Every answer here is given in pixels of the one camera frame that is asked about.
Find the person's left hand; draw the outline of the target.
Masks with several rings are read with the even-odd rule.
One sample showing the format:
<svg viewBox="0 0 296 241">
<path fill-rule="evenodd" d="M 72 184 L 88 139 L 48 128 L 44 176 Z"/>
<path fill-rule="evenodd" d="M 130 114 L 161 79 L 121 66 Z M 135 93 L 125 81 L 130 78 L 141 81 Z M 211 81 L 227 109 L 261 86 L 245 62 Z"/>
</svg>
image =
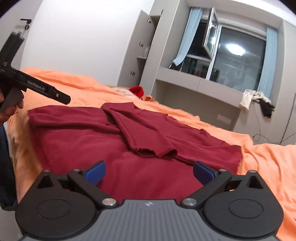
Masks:
<svg viewBox="0 0 296 241">
<path fill-rule="evenodd" d="M 6 108 L 5 111 L 0 113 L 0 124 L 1 126 L 3 126 L 3 124 L 8 121 L 8 119 L 13 116 L 16 112 L 16 109 L 22 109 L 23 108 L 23 100 L 19 101 L 16 105 L 14 106 L 10 106 L 8 108 Z"/>
</svg>

